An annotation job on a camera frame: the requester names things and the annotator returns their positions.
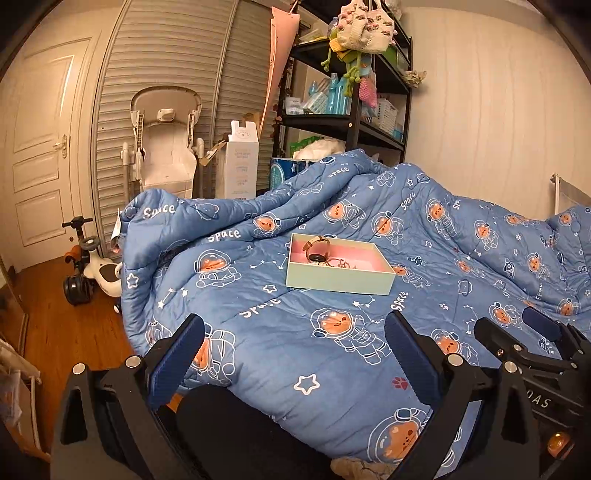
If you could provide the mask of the pink hanging cloth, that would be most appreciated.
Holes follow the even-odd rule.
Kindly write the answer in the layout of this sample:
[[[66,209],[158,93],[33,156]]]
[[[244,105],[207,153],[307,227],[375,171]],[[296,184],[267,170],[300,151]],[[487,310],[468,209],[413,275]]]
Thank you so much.
[[[266,114],[270,111],[271,102],[280,87],[284,67],[290,58],[290,50],[300,27],[301,16],[297,13],[297,1],[291,2],[290,10],[271,7],[270,18],[270,61],[269,75],[267,75],[266,100],[263,112],[260,114],[259,137],[263,135],[266,124]]]

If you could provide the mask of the knitted hanging bag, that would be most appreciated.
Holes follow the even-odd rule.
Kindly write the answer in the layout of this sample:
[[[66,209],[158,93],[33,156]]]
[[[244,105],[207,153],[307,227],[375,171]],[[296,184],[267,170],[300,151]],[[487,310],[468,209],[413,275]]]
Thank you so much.
[[[339,11],[337,40],[342,49],[382,54],[394,45],[394,19],[381,0],[349,1]]]

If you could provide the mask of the white baby high chair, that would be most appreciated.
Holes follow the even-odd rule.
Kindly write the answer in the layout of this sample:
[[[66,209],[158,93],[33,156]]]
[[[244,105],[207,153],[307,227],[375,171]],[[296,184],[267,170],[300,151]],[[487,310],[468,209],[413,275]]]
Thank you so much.
[[[120,152],[124,196],[163,189],[181,198],[198,190],[199,160],[204,140],[197,137],[202,102],[197,92],[181,86],[146,87],[131,99],[133,144]]]

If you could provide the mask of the white panel door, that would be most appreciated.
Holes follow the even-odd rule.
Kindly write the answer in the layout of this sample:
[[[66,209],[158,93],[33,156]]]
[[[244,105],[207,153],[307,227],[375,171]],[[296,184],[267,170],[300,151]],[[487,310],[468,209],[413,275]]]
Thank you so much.
[[[1,84],[1,251],[16,271],[61,256],[86,212],[81,107],[95,41],[31,40]]]

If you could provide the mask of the white louvered closet door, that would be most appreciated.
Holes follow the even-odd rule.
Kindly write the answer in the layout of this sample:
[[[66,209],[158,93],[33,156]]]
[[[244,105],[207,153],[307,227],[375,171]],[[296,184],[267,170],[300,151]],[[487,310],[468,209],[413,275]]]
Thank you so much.
[[[271,19],[286,1],[126,1],[108,38],[90,140],[94,222],[103,244],[136,194],[221,194],[206,150],[233,123],[260,124],[254,189],[273,150]]]

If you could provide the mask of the white tall carton box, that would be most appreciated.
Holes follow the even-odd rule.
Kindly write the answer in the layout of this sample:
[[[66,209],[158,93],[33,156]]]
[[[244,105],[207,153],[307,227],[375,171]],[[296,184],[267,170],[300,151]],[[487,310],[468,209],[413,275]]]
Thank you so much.
[[[259,134],[255,122],[232,120],[228,141],[217,155],[215,194],[222,199],[256,197]]]

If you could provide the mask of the blue tissue pack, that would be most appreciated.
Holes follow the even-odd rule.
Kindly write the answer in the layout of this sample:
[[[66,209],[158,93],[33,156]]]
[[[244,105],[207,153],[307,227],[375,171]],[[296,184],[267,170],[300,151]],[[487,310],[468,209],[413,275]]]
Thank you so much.
[[[310,165],[311,161],[308,160],[273,158],[270,162],[270,189],[274,189],[284,181],[297,176]]]

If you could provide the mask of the blue space bear quilt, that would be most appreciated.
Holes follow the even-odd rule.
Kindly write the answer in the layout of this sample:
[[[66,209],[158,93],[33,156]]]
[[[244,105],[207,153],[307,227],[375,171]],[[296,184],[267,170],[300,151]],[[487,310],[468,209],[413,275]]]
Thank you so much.
[[[483,317],[532,353],[534,307],[590,330],[590,210],[534,220],[456,196],[419,167],[360,150],[311,164],[252,200],[138,194],[119,217],[124,328],[145,355],[190,314],[204,341],[181,380],[223,387],[332,458],[398,465],[432,410],[387,343],[401,312],[447,354],[493,367]],[[397,274],[388,295],[287,287],[292,234],[373,243]]]

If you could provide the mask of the rose gold wrist watch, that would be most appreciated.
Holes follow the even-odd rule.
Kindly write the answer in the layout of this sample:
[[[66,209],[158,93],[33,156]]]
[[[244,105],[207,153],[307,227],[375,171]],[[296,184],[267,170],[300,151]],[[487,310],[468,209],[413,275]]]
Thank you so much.
[[[331,240],[318,235],[305,242],[301,251],[304,257],[311,264],[328,264],[329,254],[331,254]]]

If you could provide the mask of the black metal shelf rack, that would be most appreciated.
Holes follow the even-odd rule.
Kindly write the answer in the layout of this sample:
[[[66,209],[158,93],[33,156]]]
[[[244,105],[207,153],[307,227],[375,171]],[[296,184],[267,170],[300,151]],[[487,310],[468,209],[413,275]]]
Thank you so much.
[[[412,105],[413,42],[385,1],[295,1],[318,29],[287,43],[273,155],[286,154],[290,131],[363,148],[381,162],[406,157]]]

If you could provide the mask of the kids ride-on scooter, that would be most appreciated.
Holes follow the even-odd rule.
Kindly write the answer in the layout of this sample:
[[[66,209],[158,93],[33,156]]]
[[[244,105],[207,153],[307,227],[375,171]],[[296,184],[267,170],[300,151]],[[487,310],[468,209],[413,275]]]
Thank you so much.
[[[74,274],[64,279],[63,293],[72,306],[88,304],[92,300],[93,288],[97,286],[114,300],[114,312],[121,314],[122,264],[116,264],[110,258],[102,256],[101,243],[97,236],[84,235],[83,226],[92,222],[92,218],[75,216],[62,224],[63,228],[72,228],[78,239],[78,244],[64,254],[64,261],[72,264]]]

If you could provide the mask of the green plush frog toy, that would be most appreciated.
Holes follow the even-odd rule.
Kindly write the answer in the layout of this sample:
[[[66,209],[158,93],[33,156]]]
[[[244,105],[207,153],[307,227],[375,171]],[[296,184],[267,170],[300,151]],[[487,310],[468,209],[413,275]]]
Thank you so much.
[[[342,47],[338,39],[329,39],[329,50],[327,59],[322,61],[322,69],[329,72],[332,53],[338,57],[339,62],[346,65],[346,73],[342,75],[345,78],[345,87],[342,93],[346,97],[353,96],[355,86],[362,83],[363,79],[373,80],[374,73],[372,68],[372,56],[358,50],[346,49]]]

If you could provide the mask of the mint box pink lining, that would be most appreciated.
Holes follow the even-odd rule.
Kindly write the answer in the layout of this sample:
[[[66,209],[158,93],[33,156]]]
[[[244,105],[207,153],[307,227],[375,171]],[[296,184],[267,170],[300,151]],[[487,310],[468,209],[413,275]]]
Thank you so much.
[[[311,264],[301,251],[305,242],[318,235],[292,234],[287,261],[287,287],[388,295],[397,274],[373,243],[331,238],[328,264]]]

